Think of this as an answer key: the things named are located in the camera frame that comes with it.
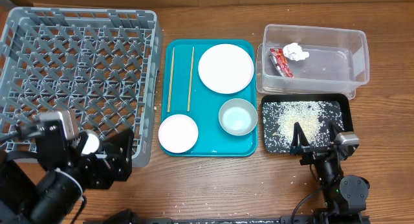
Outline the small pink plate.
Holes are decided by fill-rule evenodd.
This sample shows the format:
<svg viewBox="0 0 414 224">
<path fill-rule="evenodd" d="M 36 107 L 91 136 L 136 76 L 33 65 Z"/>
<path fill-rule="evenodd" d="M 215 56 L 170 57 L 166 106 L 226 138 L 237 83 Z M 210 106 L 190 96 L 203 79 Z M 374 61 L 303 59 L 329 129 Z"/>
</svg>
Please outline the small pink plate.
<svg viewBox="0 0 414 224">
<path fill-rule="evenodd" d="M 182 114 L 166 118 L 158 130 L 161 146 L 171 153 L 184 153 L 197 142 L 199 130 L 195 121 Z"/>
</svg>

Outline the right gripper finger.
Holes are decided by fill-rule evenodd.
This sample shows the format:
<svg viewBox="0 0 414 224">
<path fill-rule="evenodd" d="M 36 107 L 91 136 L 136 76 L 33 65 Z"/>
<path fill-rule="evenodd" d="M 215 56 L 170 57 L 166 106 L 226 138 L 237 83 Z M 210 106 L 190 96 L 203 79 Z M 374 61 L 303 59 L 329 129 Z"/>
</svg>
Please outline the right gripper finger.
<svg viewBox="0 0 414 224">
<path fill-rule="evenodd" d="M 304 150 L 309 149 L 310 144 L 300 126 L 299 122 L 294 124 L 294 132 L 292 137 L 292 142 L 290 144 L 291 155 L 301 155 Z"/>
<path fill-rule="evenodd" d="M 343 128 L 341 128 L 337 123 L 333 120 L 328 121 L 328 129 L 329 129 L 329 138 L 330 142 L 334 144 L 335 138 L 339 133 L 344 132 Z"/>
</svg>

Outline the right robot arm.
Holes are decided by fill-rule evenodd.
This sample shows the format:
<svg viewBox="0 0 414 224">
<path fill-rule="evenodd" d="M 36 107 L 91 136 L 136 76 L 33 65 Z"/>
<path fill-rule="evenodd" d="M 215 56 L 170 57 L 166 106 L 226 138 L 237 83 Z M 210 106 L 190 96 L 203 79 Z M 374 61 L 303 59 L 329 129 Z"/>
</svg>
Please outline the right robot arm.
<svg viewBox="0 0 414 224">
<path fill-rule="evenodd" d="M 356 175 L 344 175 L 340 164 L 356 151 L 360 140 L 354 132 L 344 131 L 333 121 L 329 121 L 329 134 L 327 146 L 312 148 L 300 123 L 294 124 L 290 154 L 301 156 L 300 164 L 310 166 L 320 187 L 296 205 L 290 222 L 299 220 L 296 213 L 302 204 L 322 193 L 326 207 L 313 211 L 304 223 L 369 223 L 369 217 L 361 215 L 366 209 L 369 181 Z"/>
</svg>

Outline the red snack wrapper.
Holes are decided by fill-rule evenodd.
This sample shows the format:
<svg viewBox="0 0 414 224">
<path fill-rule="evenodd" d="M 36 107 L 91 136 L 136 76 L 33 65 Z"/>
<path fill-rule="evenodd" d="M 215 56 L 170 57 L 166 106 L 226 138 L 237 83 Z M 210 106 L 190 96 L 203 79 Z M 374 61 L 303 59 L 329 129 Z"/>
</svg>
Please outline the red snack wrapper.
<svg viewBox="0 0 414 224">
<path fill-rule="evenodd" d="M 270 59 L 282 77 L 293 78 L 294 75 L 289 69 L 288 62 L 280 48 L 270 48 Z"/>
</svg>

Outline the large white plate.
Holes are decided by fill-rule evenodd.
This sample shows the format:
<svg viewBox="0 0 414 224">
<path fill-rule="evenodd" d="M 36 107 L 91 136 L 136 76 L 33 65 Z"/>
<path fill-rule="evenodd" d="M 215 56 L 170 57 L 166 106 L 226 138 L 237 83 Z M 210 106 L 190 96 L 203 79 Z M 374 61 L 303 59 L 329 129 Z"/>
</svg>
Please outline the large white plate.
<svg viewBox="0 0 414 224">
<path fill-rule="evenodd" d="M 248 86 L 254 75 L 254 63 L 241 47 L 219 44 L 202 54 L 197 71 L 208 89 L 229 95 Z"/>
</svg>

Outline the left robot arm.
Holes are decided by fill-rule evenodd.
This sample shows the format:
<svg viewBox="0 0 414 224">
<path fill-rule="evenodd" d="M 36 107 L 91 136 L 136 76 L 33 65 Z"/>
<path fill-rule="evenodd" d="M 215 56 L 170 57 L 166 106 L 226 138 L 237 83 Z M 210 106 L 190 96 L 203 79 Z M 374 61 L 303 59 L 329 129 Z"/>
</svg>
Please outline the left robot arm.
<svg viewBox="0 0 414 224">
<path fill-rule="evenodd" d="M 82 154 L 87 134 L 72 147 L 62 132 L 36 139 L 36 152 L 1 151 L 1 221 L 3 223 L 61 223 L 87 189 L 107 190 L 115 181 L 126 181 L 132 172 L 134 133 L 126 129 L 99 141 L 106 156 Z M 34 184 L 16 163 L 36 159 L 46 171 Z"/>
</svg>

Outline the grey-green bowl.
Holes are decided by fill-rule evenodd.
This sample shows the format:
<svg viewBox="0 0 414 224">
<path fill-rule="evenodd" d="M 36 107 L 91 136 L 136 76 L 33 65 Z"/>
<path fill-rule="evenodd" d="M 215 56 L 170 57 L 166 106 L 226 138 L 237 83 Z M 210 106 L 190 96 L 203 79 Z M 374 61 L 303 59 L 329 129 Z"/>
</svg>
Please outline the grey-green bowl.
<svg viewBox="0 0 414 224">
<path fill-rule="evenodd" d="M 219 110 L 219 123 L 225 132 L 244 136 L 252 132 L 258 121 L 257 109 L 249 101 L 233 98 L 226 101 Z"/>
</svg>

